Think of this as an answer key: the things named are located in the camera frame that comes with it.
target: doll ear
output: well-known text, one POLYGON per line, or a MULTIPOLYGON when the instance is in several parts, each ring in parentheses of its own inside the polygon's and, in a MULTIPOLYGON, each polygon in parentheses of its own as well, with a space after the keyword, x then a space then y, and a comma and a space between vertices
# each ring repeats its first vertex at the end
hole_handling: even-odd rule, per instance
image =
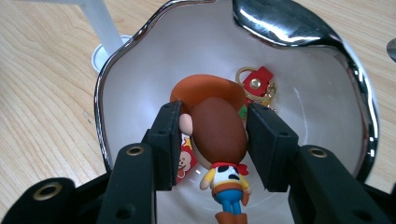
POLYGON ((192 135, 192 118, 189 114, 180 115, 178 128, 186 135, 192 135))

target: wood grain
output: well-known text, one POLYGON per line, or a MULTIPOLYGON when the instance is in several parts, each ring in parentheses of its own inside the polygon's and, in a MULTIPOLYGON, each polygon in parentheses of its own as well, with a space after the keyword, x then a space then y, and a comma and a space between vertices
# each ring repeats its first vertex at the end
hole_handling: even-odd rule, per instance
MULTIPOLYGON (((164 0, 106 1, 122 34, 133 35, 164 0)), ((356 51, 375 87, 380 145, 370 185, 396 182, 396 1, 297 1, 356 51)), ((0 218, 34 183, 55 176, 76 185, 103 174, 93 92, 92 28, 76 6, 0 1, 0 218)))

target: bowl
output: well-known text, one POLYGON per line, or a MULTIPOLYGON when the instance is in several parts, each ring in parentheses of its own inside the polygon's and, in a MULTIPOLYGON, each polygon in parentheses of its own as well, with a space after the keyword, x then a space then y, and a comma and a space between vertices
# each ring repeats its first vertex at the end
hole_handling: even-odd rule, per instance
MULTIPOLYGON (((95 118, 105 166, 142 140, 173 87, 210 74, 235 81, 245 66, 274 74, 271 107, 299 145, 331 150, 364 181, 375 159, 378 114, 370 80, 347 43, 321 18, 291 1, 170 1, 115 52, 99 74, 95 118)), ((264 189, 250 157, 249 223, 291 223, 288 193, 264 189)), ((199 164, 172 191, 157 192, 160 223, 215 223, 221 206, 199 182, 199 164)))

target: round white base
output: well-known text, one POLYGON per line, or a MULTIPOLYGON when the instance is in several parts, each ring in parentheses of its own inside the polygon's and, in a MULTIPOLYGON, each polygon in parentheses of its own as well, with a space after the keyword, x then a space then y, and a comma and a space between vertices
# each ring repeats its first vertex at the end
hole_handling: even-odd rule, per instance
MULTIPOLYGON (((130 35, 122 35, 121 36, 122 43, 125 44, 130 38, 131 38, 130 35)), ((102 44, 100 44, 93 51, 91 57, 91 63, 92 63, 92 67, 96 70, 97 73, 100 73, 100 70, 102 70, 103 65, 105 65, 105 62, 109 57, 110 55, 107 55, 107 52, 105 51, 105 48, 103 47, 102 44)))

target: brown boot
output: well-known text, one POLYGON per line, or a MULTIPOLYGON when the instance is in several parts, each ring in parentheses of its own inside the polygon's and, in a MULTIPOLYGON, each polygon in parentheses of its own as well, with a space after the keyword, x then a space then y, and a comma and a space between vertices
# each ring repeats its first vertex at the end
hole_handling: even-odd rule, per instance
POLYGON ((245 213, 235 215, 235 224, 248 224, 248 216, 245 213))
POLYGON ((219 212, 215 215, 219 224, 235 224, 235 215, 228 212, 219 212))

